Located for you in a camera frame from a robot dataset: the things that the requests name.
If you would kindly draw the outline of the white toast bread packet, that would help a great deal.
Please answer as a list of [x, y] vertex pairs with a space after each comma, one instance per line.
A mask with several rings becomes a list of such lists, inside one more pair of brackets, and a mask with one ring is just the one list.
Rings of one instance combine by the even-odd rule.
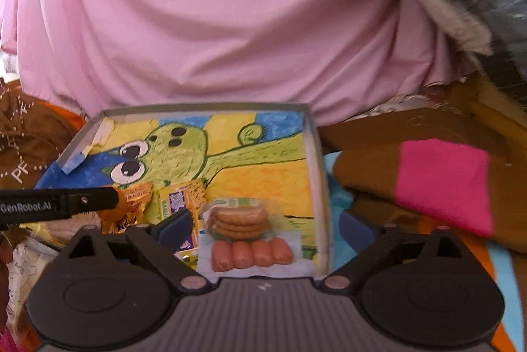
[[32, 238], [22, 241], [14, 248], [13, 261], [8, 265], [7, 305], [7, 326], [12, 332], [21, 332], [28, 325], [24, 304], [46, 266], [57, 255], [56, 250]]

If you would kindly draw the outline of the brown PF patterned cloth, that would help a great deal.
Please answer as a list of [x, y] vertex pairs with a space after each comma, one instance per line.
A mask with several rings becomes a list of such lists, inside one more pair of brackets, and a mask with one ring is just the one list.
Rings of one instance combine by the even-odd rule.
[[84, 124], [81, 116], [1, 82], [1, 187], [33, 188]]

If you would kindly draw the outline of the small green label biscuit packet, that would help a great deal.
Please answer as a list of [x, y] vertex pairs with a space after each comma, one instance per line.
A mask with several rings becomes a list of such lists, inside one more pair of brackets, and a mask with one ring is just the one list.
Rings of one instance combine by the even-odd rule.
[[254, 198], [217, 199], [203, 217], [206, 231], [226, 240], [257, 240], [271, 230], [267, 206]]

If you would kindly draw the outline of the colourful cartoon blanket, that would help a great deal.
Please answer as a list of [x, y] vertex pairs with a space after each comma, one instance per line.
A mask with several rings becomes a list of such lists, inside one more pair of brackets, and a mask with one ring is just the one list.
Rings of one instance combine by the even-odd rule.
[[[465, 84], [439, 104], [415, 98], [315, 127], [327, 274], [215, 283], [200, 274], [212, 289], [178, 291], [138, 261], [126, 232], [103, 234], [97, 212], [12, 225], [1, 230], [2, 350], [525, 350], [526, 148], [516, 143], [525, 130]], [[357, 254], [340, 234], [345, 211], [412, 238], [361, 291], [323, 291]], [[28, 325], [12, 332], [8, 265], [28, 238], [58, 255], [24, 304]]]

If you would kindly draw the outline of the gold foil snack packet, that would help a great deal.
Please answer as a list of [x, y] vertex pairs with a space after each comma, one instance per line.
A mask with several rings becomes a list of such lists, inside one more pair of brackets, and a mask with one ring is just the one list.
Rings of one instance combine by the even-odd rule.
[[145, 211], [153, 197], [153, 184], [143, 182], [122, 190], [119, 193], [119, 203], [111, 210], [98, 211], [103, 234], [121, 234], [133, 226], [149, 224]]

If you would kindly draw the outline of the grey tray with frog drawing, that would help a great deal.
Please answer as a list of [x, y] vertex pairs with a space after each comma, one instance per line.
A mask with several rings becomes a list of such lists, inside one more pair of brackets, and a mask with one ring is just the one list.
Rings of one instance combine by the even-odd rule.
[[39, 180], [41, 188], [148, 184], [145, 216], [157, 224], [177, 188], [203, 182], [206, 197], [257, 198], [296, 235], [315, 273], [332, 266], [330, 202], [321, 147], [305, 104], [203, 103], [107, 109], [91, 118]]

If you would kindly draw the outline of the pink bed sheet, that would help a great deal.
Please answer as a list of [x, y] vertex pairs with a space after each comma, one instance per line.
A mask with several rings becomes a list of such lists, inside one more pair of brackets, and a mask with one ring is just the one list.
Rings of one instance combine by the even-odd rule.
[[417, 0], [1, 0], [22, 89], [94, 115], [301, 102], [337, 123], [463, 75]]

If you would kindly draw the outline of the sausage pack four pieces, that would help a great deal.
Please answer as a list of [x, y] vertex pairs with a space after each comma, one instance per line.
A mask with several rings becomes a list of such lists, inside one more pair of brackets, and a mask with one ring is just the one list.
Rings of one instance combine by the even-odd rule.
[[304, 258], [299, 231], [233, 242], [201, 234], [197, 271], [213, 283], [222, 277], [300, 278], [314, 275], [315, 263]]

